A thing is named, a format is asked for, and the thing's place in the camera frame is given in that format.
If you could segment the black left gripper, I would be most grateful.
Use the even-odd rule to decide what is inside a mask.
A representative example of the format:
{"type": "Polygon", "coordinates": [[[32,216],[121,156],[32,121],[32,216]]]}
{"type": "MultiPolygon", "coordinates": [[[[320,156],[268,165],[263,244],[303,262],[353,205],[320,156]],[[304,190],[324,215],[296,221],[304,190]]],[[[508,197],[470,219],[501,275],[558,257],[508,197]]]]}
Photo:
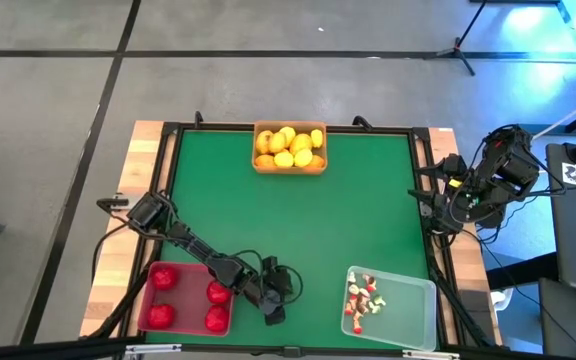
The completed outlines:
{"type": "Polygon", "coordinates": [[[294,293],[292,278],[285,270],[271,270],[264,275],[248,273],[245,298],[264,315],[267,326],[283,323],[286,319],[283,303],[294,293]]]}

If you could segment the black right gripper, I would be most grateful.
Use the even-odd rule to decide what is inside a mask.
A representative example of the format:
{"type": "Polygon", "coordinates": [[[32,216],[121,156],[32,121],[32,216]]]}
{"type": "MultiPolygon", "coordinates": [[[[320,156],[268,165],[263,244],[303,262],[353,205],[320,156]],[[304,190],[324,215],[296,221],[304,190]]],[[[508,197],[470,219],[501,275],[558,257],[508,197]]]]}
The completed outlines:
{"type": "Polygon", "coordinates": [[[434,190],[408,190],[408,194],[419,202],[433,205],[432,228],[436,234],[456,234],[463,228],[463,223],[457,220],[455,195],[465,180],[468,168],[464,159],[450,153],[433,166],[416,168],[419,175],[434,176],[443,181],[443,190],[437,195],[434,190]]]}

